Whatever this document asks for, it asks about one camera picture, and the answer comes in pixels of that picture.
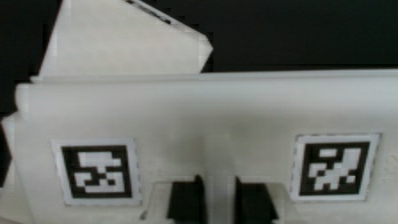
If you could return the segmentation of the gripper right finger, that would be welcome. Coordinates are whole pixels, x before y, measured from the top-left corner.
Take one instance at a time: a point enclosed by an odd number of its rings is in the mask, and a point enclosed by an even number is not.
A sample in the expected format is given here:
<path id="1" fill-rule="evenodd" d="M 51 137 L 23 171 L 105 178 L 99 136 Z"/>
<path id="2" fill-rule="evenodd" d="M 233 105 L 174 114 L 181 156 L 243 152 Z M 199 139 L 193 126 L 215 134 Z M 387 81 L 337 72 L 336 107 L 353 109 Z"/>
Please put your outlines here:
<path id="1" fill-rule="evenodd" d="M 273 224 L 279 219 L 268 188 L 263 183 L 234 179 L 234 224 Z"/>

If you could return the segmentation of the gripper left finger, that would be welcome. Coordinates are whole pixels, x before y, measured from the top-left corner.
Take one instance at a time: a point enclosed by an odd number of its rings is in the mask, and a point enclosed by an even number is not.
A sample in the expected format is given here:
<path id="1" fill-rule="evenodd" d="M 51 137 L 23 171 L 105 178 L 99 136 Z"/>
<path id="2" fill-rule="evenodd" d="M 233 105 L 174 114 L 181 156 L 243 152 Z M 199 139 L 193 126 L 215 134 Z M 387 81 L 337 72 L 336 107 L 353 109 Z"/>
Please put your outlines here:
<path id="1" fill-rule="evenodd" d="M 206 224 L 204 182 L 201 176 L 192 181 L 172 183 L 167 218 L 174 224 Z"/>

